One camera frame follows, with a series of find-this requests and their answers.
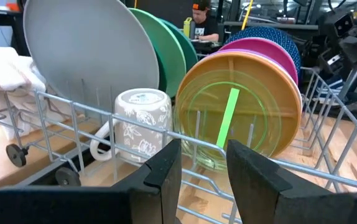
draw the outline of pink plate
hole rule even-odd
[[[296,66],[290,55],[280,45],[271,40],[267,40],[259,37],[248,37],[239,40],[232,41],[224,46],[221,50],[229,49],[243,49],[258,52],[261,55],[265,55],[267,58],[272,59],[281,65],[298,84]]]

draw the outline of orange plate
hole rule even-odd
[[[235,50],[233,50],[233,52],[239,52],[239,53],[241,53],[241,52],[246,52],[246,51],[235,51]],[[256,56],[256,57],[261,57],[262,59],[265,59],[265,60],[267,60],[269,63],[270,63],[270,66],[275,66],[276,68],[279,68],[280,70],[282,70],[284,73],[285,73],[285,77],[286,77],[286,79],[288,80],[288,81],[290,81],[290,83],[292,84],[292,86],[293,86],[293,88],[295,89],[295,91],[296,91],[296,96],[297,96],[297,99],[299,100],[299,102],[300,102],[300,108],[302,108],[302,95],[300,94],[300,91],[299,91],[299,89],[297,88],[297,85],[296,85],[296,83],[294,82],[294,80],[292,79],[292,77],[289,75],[289,73],[283,68],[283,67],[281,67],[279,64],[277,64],[276,62],[273,62],[272,60],[270,60],[270,59],[268,59],[268,58],[265,58],[265,57],[263,57],[262,55],[259,55],[259,54],[255,54],[255,53],[253,53],[253,52],[248,52],[248,54],[253,54],[254,56]]]
[[[272,156],[280,154],[293,141],[300,125],[301,105],[296,89],[284,71],[266,58],[246,52],[225,52],[199,61],[182,80],[176,100],[180,101],[182,90],[197,76],[215,70],[232,70],[253,76],[274,96],[281,112],[282,134]]]

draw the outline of mug handle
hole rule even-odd
[[[116,124],[118,124],[120,121],[117,119],[112,119],[112,126],[115,127]],[[95,136],[103,139],[109,134],[109,121],[106,122],[95,134]],[[104,154],[100,154],[98,152],[98,145],[100,144],[99,141],[92,139],[90,142],[90,154],[93,156],[93,158],[97,161],[108,161],[112,159],[112,151],[108,150]]]

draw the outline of cloth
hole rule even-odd
[[[31,124],[41,126],[34,90],[42,92],[47,90],[47,93],[55,94],[46,84],[45,78],[37,71],[32,58],[18,56],[11,47],[0,47],[0,111],[7,108],[4,94],[7,93],[17,127],[23,130],[19,133],[20,136],[38,129]],[[43,115],[47,118],[59,122],[70,118],[71,109],[66,103],[40,97],[40,104]],[[1,122],[12,124],[8,110],[0,114],[6,116],[0,120]],[[14,138],[12,128],[4,126],[3,130],[8,140]]]

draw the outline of floral pattern mug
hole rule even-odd
[[[115,113],[125,116],[139,123],[172,130],[172,104],[166,93],[148,88],[128,90],[121,93],[115,99]],[[135,124],[113,121],[115,142],[124,144],[127,148],[153,156],[162,148],[163,136],[157,131],[137,126]],[[109,123],[104,124],[96,133],[96,136],[104,138],[109,134]],[[111,159],[111,151],[99,154],[98,141],[90,143],[91,155],[99,161]],[[145,162],[146,159],[135,156],[126,151],[120,151],[121,157],[133,162]]]

